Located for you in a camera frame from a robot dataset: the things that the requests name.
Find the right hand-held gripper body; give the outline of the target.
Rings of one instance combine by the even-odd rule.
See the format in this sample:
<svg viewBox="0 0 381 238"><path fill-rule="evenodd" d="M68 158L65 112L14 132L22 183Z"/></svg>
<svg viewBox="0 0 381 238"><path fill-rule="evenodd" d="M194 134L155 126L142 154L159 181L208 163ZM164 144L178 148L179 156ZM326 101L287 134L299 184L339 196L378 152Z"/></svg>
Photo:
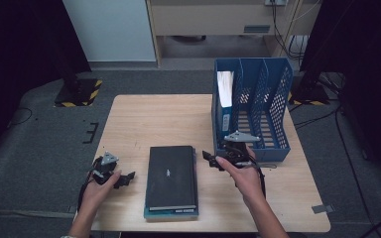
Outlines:
<svg viewBox="0 0 381 238"><path fill-rule="evenodd" d="M259 141L259 137L239 131L225 136L221 143L222 148L226 152L225 159L236 168L257 166L257 162L254 157L249 154L246 145L247 143Z"/></svg>

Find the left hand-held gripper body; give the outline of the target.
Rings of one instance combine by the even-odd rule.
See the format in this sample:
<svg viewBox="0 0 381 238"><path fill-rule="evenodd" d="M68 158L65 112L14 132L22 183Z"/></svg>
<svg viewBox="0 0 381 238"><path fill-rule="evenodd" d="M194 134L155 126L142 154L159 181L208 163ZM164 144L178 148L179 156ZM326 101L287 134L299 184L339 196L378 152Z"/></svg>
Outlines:
<svg viewBox="0 0 381 238"><path fill-rule="evenodd" d="M112 176L119 158L108 151L98 157L93 164L92 176L98 184L105 184Z"/></svg>

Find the black book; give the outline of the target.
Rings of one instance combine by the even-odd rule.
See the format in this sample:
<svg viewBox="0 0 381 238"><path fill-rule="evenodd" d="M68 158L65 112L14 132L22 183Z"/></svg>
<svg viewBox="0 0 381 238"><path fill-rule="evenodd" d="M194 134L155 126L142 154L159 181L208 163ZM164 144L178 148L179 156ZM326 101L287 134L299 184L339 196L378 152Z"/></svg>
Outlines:
<svg viewBox="0 0 381 238"><path fill-rule="evenodd" d="M150 211L197 208L192 146L151 147L146 207Z"/></svg>

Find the blue plastic file rack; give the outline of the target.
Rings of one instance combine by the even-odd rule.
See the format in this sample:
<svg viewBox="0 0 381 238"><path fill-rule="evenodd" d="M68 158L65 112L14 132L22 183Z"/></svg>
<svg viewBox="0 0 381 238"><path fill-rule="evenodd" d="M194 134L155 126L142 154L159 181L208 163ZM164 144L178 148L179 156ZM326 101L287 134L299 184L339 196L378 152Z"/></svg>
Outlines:
<svg viewBox="0 0 381 238"><path fill-rule="evenodd" d="M213 85L214 152L223 156L224 137L239 131L257 138L250 147L258 162L282 162L291 150L284 129L284 114L293 83L289 61L285 58L217 59L214 71L233 73L230 108L221 107L218 84Z"/></svg>

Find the teal illustrated book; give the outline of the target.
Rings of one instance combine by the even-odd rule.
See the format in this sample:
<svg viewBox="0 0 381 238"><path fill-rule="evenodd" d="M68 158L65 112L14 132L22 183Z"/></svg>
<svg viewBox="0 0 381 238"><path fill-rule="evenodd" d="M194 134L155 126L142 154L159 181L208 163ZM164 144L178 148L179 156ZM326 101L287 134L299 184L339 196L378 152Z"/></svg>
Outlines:
<svg viewBox="0 0 381 238"><path fill-rule="evenodd" d="M198 207L172 207L166 209L144 208L144 217L146 219L161 218L197 218L199 216Z"/></svg>

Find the bright blue book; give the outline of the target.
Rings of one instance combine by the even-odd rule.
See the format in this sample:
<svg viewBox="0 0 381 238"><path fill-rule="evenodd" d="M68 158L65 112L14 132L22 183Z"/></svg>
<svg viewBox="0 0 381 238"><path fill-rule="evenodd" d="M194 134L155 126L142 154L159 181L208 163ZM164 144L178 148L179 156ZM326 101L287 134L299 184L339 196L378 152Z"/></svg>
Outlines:
<svg viewBox="0 0 381 238"><path fill-rule="evenodd" d="M217 129L218 144L221 144L226 136L230 134L230 121L232 118L232 92L233 92L233 71L218 71L217 81Z"/></svg>

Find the person's left hand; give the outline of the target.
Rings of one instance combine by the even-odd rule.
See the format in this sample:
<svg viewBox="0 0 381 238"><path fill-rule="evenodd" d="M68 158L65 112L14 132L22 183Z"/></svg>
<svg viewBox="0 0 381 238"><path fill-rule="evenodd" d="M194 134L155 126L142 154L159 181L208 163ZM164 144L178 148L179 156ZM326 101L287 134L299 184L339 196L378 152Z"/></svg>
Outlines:
<svg viewBox="0 0 381 238"><path fill-rule="evenodd" d="M109 192L114 188L121 176L121 172L114 173L104 184L98 184L94 180L90 180L86 184L85 191L82 196L79 215L94 217L100 204L105 200Z"/></svg>

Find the person's right hand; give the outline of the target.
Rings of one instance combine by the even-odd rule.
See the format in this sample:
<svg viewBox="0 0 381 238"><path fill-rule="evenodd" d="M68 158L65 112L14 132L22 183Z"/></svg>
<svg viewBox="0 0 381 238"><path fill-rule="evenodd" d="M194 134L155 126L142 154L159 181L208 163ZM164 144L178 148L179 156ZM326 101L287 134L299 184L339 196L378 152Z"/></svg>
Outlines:
<svg viewBox="0 0 381 238"><path fill-rule="evenodd" d="M220 156L217 156L215 159L234 179L244 201L265 201L265 196L261 188L260 176L254 167L249 166L243 169L237 169Z"/></svg>

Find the grey tape piece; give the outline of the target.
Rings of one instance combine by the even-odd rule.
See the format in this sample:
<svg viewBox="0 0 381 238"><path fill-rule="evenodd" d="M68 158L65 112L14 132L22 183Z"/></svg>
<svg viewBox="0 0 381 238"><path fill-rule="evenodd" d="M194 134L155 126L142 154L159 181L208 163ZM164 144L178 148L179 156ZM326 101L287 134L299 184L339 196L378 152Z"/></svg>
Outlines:
<svg viewBox="0 0 381 238"><path fill-rule="evenodd" d="M334 208L331 204L329 204L329 205L325 205L325 204L316 205L316 206L312 207L312 210L313 210L314 214L334 212Z"/></svg>

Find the grey cabinet label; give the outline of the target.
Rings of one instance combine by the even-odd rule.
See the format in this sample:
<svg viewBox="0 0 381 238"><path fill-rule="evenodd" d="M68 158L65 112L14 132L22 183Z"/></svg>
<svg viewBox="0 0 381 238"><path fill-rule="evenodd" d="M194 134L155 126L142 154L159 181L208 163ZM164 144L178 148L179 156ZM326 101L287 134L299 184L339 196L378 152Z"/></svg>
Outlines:
<svg viewBox="0 0 381 238"><path fill-rule="evenodd" d="M270 25L245 25L243 32L245 34L268 34Z"/></svg>

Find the beige wooden cabinet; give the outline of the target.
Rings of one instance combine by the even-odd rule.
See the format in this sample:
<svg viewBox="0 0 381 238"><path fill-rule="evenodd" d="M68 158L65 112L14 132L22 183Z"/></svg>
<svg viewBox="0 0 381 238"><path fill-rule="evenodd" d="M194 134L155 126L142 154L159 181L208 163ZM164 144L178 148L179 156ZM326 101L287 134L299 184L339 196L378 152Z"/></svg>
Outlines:
<svg viewBox="0 0 381 238"><path fill-rule="evenodd" d="M308 36L323 0L147 0L157 64L166 58L284 57ZM245 34L245 25L270 25Z"/></svg>

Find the white panel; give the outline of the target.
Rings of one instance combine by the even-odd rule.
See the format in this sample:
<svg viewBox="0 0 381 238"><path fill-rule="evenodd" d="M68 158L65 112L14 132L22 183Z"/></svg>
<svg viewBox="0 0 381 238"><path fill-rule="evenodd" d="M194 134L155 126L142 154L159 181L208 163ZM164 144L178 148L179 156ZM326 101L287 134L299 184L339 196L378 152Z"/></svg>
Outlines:
<svg viewBox="0 0 381 238"><path fill-rule="evenodd" d="M63 0L89 61L155 61L146 0Z"/></svg>

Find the black curtain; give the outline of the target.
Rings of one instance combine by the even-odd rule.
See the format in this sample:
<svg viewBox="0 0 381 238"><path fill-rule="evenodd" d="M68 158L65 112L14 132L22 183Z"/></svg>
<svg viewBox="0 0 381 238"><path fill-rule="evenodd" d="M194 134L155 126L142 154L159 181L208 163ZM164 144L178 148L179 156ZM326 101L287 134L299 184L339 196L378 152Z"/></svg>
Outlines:
<svg viewBox="0 0 381 238"><path fill-rule="evenodd" d="M63 0L0 0L0 137L28 90L89 70Z"/></svg>
<svg viewBox="0 0 381 238"><path fill-rule="evenodd" d="M323 0L301 71L299 95L323 72L339 72L343 107L366 148L381 162L381 0Z"/></svg>

